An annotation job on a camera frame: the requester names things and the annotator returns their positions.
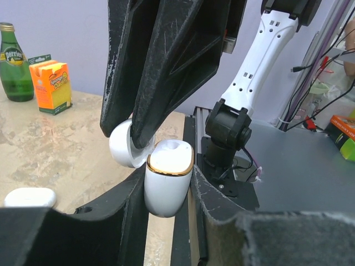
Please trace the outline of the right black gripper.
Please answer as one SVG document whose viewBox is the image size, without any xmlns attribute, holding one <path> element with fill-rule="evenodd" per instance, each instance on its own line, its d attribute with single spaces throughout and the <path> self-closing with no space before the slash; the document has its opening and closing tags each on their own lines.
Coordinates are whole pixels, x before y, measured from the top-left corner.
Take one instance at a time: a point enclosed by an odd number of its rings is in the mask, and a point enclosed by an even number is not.
<svg viewBox="0 0 355 266">
<path fill-rule="evenodd" d="M 234 51 L 246 3 L 160 1 L 133 113 L 137 148 L 216 74 L 222 46 L 224 53 Z"/>
</svg>

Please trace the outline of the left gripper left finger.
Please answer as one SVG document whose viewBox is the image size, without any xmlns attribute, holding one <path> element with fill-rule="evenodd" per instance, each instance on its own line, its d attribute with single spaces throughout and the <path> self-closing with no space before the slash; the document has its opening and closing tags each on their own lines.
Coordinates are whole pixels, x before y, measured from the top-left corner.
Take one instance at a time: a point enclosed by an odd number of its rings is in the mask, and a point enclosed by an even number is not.
<svg viewBox="0 0 355 266">
<path fill-rule="evenodd" d="M 1 209 L 2 265 L 143 265 L 148 227 L 143 167 L 73 214 Z"/>
</svg>

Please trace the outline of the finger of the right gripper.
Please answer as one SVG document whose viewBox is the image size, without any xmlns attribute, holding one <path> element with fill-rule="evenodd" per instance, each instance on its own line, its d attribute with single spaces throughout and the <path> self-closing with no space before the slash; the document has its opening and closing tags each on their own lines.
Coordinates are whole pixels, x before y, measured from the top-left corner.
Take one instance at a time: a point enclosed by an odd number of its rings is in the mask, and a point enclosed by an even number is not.
<svg viewBox="0 0 355 266">
<path fill-rule="evenodd" d="M 108 1 L 109 51 L 100 128 L 106 137 L 133 113 L 160 1 Z"/>
</svg>

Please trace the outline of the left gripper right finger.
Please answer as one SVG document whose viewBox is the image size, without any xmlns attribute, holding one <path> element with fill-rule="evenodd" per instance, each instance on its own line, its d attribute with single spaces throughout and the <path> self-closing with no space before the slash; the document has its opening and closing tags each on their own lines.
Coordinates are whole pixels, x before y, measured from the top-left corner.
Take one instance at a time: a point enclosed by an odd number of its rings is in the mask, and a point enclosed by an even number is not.
<svg viewBox="0 0 355 266">
<path fill-rule="evenodd" d="M 354 215 L 247 211 L 193 167 L 208 265 L 354 265 Z"/>
</svg>

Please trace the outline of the white gold-rimmed charging case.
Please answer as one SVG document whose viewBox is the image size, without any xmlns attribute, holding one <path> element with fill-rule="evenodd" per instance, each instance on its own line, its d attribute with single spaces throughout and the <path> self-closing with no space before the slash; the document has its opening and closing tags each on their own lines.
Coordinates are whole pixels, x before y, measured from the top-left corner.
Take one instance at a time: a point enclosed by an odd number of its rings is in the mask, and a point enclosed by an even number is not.
<svg viewBox="0 0 355 266">
<path fill-rule="evenodd" d="M 181 140 L 166 139 L 139 149 L 131 137 L 132 119 L 119 124 L 110 134 L 109 149 L 113 159 L 129 168 L 145 167 L 144 202 L 158 217 L 175 216 L 189 190 L 194 166 L 194 149 Z"/>
</svg>

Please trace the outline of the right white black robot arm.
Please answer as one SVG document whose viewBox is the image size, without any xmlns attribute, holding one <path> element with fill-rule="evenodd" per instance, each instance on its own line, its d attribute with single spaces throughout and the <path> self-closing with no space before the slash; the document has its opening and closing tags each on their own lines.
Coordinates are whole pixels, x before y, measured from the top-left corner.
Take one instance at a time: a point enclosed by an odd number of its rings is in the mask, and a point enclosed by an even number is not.
<svg viewBox="0 0 355 266">
<path fill-rule="evenodd" d="M 231 85 L 206 122 L 213 152 L 228 167 L 251 136 L 256 99 L 276 59 L 320 1 L 263 1 L 258 31 Z M 109 52 L 100 117 L 119 164 L 158 168 L 154 135 L 166 117 L 231 53 L 245 1 L 109 1 Z"/>
</svg>

